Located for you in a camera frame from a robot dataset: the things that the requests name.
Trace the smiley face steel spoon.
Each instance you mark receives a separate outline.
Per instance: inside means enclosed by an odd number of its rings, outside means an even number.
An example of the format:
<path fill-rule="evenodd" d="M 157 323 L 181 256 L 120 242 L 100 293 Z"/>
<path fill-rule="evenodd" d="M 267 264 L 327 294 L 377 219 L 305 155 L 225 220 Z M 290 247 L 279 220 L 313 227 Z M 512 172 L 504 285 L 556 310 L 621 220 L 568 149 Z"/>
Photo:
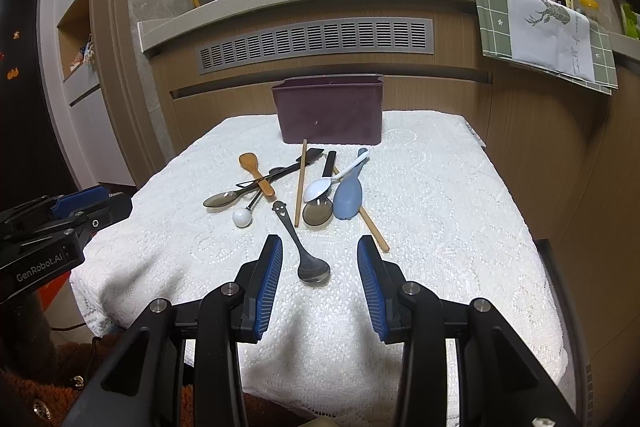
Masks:
<path fill-rule="evenodd" d="M 308 285 L 321 285 L 326 283 L 331 275 L 330 266 L 324 260 L 311 256 L 311 254 L 306 251 L 303 244 L 300 243 L 295 227 L 288 215 L 288 208 L 286 208 L 285 203 L 280 200 L 276 200 L 272 204 L 272 210 L 277 215 L 282 225 L 284 225 L 288 234 L 290 234 L 291 239 L 297 248 L 299 255 L 297 275 L 299 280 Z"/>

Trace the purple utensil holder box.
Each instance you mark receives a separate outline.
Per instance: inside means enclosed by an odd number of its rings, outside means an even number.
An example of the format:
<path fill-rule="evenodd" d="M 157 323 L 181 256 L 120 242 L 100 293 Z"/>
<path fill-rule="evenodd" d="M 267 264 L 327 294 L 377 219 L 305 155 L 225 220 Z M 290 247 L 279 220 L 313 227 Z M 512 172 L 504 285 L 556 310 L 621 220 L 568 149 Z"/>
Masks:
<path fill-rule="evenodd" d="M 378 145 L 383 87 L 380 74 L 293 77 L 276 84 L 272 96 L 283 141 Z"/>

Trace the wooden spoon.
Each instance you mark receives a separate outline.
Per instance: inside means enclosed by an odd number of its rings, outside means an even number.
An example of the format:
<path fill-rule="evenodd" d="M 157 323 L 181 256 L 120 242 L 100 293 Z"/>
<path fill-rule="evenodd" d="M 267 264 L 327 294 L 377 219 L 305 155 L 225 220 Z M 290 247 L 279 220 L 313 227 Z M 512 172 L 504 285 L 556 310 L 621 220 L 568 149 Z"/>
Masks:
<path fill-rule="evenodd" d="M 258 159 L 254 153 L 243 153 L 239 156 L 240 166 L 249 172 L 254 180 L 258 183 L 262 195 L 267 198 L 273 198 L 276 196 L 276 192 L 273 190 L 270 182 L 260 173 L 258 167 Z"/>

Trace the white ceramic spoon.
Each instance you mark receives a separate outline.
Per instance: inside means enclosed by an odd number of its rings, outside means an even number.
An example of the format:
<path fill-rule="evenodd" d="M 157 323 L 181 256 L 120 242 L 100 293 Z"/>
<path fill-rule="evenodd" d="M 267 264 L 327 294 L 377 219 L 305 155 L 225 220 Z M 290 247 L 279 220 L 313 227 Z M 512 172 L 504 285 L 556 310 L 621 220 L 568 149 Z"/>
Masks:
<path fill-rule="evenodd" d="M 365 152 L 358 155 L 358 157 L 352 161 L 347 167 L 345 167 L 342 171 L 337 174 L 332 174 L 332 176 L 322 176 L 321 178 L 314 180 L 311 184 L 309 184 L 303 193 L 303 201 L 311 202 L 314 199 L 318 199 L 323 193 L 329 190 L 334 182 L 340 181 L 344 176 L 347 176 L 352 169 L 355 169 L 357 166 L 363 163 L 370 156 L 370 152 L 366 150 Z"/>

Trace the wooden chopstick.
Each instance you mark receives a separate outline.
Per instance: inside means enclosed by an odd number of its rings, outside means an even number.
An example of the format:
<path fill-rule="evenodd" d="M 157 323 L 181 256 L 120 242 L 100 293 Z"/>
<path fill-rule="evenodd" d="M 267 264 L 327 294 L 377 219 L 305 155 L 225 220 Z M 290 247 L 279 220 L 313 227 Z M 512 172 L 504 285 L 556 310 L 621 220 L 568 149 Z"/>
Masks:
<path fill-rule="evenodd" d="M 388 246 L 386 239 L 384 239 L 381 232 L 378 231 L 378 227 L 374 224 L 374 222 L 368 215 L 367 211 L 362 208 L 362 203 L 360 205 L 357 215 L 359 215 L 364 221 L 364 224 L 367 225 L 367 228 L 371 232 L 371 235 L 378 242 L 378 246 L 381 247 L 382 251 L 384 251 L 384 253 L 388 253 L 390 251 L 390 246 Z"/>
<path fill-rule="evenodd" d="M 295 228 L 299 227 L 300 212 L 302 211 L 307 150 L 308 150 L 307 139 L 303 139 L 302 155 L 300 155 L 300 161 L 299 161 L 299 172 L 298 172 L 297 192 L 296 192 L 295 212 L 294 212 Z"/>

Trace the white lace tablecloth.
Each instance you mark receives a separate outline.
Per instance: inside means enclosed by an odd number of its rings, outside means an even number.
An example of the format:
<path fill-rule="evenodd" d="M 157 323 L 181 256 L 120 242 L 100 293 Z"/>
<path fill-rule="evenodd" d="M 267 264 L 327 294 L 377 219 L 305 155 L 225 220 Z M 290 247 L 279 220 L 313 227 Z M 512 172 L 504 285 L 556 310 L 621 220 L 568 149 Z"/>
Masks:
<path fill-rule="evenodd" d="M 370 231 L 361 217 L 299 227 L 300 243 L 331 269 L 326 283 L 299 280 L 299 255 L 270 202 L 237 228 L 230 209 L 204 200 L 245 179 L 239 156 L 262 169 L 300 154 L 276 116 L 229 118 L 175 157 L 134 195 L 128 219 L 99 231 L 70 276 L 96 335 L 128 326 L 155 298 L 187 303 L 234 279 L 268 235 L 283 261 L 267 332 L 239 349 L 246 392 L 342 426 L 393 421 L 402 349 L 372 329 L 357 265 Z M 437 112 L 387 112 L 382 140 L 360 173 L 363 205 L 386 239 L 387 258 L 410 281 L 455 303 L 484 297 L 527 343 L 554 381 L 568 355 L 544 265 L 477 127 Z"/>

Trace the grey ventilation grille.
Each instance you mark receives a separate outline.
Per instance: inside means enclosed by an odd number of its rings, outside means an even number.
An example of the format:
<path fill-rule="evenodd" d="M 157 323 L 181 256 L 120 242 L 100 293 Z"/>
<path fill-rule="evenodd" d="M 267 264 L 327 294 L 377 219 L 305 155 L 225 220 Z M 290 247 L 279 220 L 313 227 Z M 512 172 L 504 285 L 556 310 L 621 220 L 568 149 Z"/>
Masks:
<path fill-rule="evenodd" d="M 281 25 L 194 49 L 200 75 L 294 57 L 353 53 L 435 53 L 434 22 L 416 17 L 343 17 Z"/>

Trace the green white kitchen towel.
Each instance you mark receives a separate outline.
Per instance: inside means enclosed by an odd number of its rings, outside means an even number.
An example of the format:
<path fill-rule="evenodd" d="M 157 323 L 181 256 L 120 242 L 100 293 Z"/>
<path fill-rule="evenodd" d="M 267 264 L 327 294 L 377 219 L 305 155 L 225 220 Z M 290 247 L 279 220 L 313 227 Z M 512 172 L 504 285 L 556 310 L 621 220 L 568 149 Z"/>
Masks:
<path fill-rule="evenodd" d="M 552 0 L 475 0 L 487 57 L 610 95 L 618 88 L 608 33 Z"/>

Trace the yellow lid jar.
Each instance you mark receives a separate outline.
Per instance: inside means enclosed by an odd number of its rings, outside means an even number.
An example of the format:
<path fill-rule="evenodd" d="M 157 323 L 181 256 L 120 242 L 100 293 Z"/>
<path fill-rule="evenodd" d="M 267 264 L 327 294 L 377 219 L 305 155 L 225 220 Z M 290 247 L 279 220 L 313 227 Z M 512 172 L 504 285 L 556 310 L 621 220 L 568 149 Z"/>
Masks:
<path fill-rule="evenodd" d="M 596 0 L 578 0 L 582 14 L 597 22 L 600 18 L 600 4 Z"/>

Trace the black handled steel spoon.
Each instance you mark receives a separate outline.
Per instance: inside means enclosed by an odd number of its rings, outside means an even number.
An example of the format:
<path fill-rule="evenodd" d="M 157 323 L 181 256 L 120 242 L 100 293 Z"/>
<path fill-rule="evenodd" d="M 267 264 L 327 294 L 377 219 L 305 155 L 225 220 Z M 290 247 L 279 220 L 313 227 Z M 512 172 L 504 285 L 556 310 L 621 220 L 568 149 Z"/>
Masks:
<path fill-rule="evenodd" d="M 247 188 L 239 188 L 237 187 L 235 190 L 221 192 L 209 198 L 206 198 L 203 202 L 203 206 L 206 208 L 224 208 L 235 202 L 241 196 L 246 193 L 253 193 L 260 190 L 259 186 L 250 186 Z"/>

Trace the blue rice paddle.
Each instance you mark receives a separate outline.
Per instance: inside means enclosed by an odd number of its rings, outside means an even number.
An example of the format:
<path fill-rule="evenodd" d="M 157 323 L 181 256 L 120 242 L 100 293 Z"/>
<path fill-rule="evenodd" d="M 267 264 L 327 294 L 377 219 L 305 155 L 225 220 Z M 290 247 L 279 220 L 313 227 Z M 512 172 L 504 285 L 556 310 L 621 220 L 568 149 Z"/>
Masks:
<path fill-rule="evenodd" d="M 363 159 L 350 173 L 343 176 L 333 199 L 333 214 L 338 220 L 350 220 L 356 216 L 362 203 L 362 185 L 359 175 L 367 159 Z"/>

